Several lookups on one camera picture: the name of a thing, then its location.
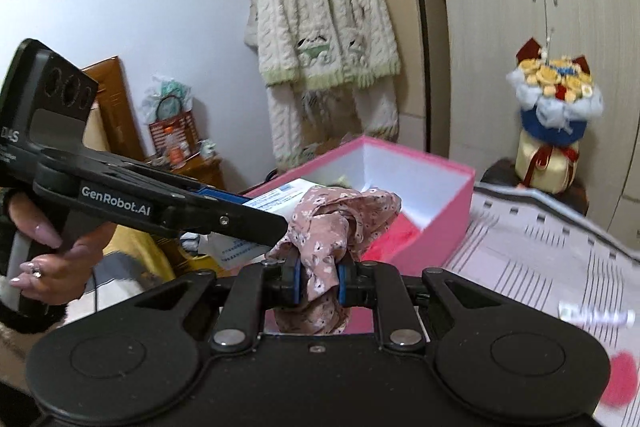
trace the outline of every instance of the red fabric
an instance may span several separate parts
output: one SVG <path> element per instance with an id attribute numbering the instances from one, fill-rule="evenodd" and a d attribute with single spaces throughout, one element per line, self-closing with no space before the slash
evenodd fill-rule
<path id="1" fill-rule="evenodd" d="M 523 60 L 527 60 L 528 58 L 538 58 L 540 57 L 540 44 L 536 41 L 536 39 L 529 39 L 526 44 L 520 48 L 520 51 L 516 54 L 516 60 L 518 64 Z"/>
<path id="2" fill-rule="evenodd" d="M 566 96 L 566 87 L 556 86 L 556 98 L 558 100 L 564 100 L 565 96 Z"/>
<path id="3" fill-rule="evenodd" d="M 584 55 L 580 55 L 579 57 L 574 58 L 574 64 L 578 64 L 578 66 L 580 66 L 580 69 L 584 71 L 584 73 L 591 74 L 591 70 L 589 69 L 589 65 L 587 64 L 587 59 L 584 57 Z"/>
<path id="4" fill-rule="evenodd" d="M 549 160 L 551 159 L 551 153 L 554 149 L 558 149 L 569 160 L 567 184 L 571 183 L 571 180 L 574 177 L 574 164 L 578 161 L 580 154 L 571 147 L 553 147 L 552 145 L 545 144 L 536 151 L 529 162 L 529 169 L 527 169 L 527 174 L 524 176 L 524 180 L 522 181 L 522 184 L 525 185 L 525 187 L 531 186 L 531 179 L 533 178 L 533 172 L 535 169 L 543 171 L 548 167 Z"/>
<path id="5" fill-rule="evenodd" d="M 389 229 L 371 243 L 369 250 L 362 256 L 362 261 L 385 263 L 419 234 L 420 229 L 401 213 Z"/>
<path id="6" fill-rule="evenodd" d="M 609 407 L 626 407 L 636 397 L 637 392 L 636 360 L 631 353 L 622 351 L 611 359 L 611 376 L 601 402 Z"/>

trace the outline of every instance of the black cable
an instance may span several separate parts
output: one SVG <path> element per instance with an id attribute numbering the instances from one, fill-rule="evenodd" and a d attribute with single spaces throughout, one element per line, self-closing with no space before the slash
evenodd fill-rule
<path id="1" fill-rule="evenodd" d="M 94 280 L 94 313 L 98 312 L 98 281 L 95 278 L 95 271 L 91 269 L 91 279 Z"/>

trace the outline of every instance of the green trim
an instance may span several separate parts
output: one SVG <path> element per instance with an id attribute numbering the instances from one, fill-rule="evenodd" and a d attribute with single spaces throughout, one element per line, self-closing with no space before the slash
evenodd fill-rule
<path id="1" fill-rule="evenodd" d="M 262 77 L 267 86 L 276 86 L 277 84 L 285 84 L 287 82 L 295 82 L 300 79 L 300 70 L 266 70 L 262 72 Z"/>
<path id="2" fill-rule="evenodd" d="M 294 86 L 303 86 L 303 90 L 331 89 L 344 84 L 355 84 L 360 89 L 367 89 L 379 78 L 396 76 L 400 73 L 399 60 L 393 60 L 385 64 L 364 70 L 356 71 L 331 71 L 330 73 L 315 74 L 303 78 L 299 69 L 292 70 L 267 70 L 262 72 L 267 86 L 277 86 L 290 82 Z"/>

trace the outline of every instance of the white wall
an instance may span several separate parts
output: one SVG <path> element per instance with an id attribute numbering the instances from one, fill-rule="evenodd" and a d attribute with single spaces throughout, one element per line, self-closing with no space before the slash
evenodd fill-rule
<path id="1" fill-rule="evenodd" d="M 172 76 L 193 87 L 200 133 L 218 143 L 230 188 L 243 188 L 274 167 L 247 17 L 248 0 L 0 0 L 0 75 L 29 37 L 78 67 L 119 55 L 134 107 L 152 74 Z"/>

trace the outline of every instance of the red ribbon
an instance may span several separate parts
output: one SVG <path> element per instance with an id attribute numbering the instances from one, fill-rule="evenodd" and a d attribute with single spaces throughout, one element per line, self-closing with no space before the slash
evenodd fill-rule
<path id="1" fill-rule="evenodd" d="M 558 149 L 569 160 L 569 165 L 567 167 L 568 175 L 565 186 L 562 190 L 566 190 L 569 187 L 571 180 L 574 179 L 575 163 L 578 161 L 580 154 L 577 150 L 572 149 L 571 147 L 554 147 L 547 144 L 540 147 L 540 149 L 538 149 L 531 158 L 531 161 L 529 162 L 529 169 L 527 169 L 527 175 L 524 176 L 524 181 L 522 182 L 525 187 L 531 186 L 531 179 L 533 178 L 533 172 L 535 169 L 544 171 L 549 166 L 549 160 L 551 159 L 551 154 L 554 149 Z"/>
<path id="2" fill-rule="evenodd" d="M 566 97 L 566 87 L 556 86 L 556 98 L 558 100 L 564 100 L 564 97 Z"/>

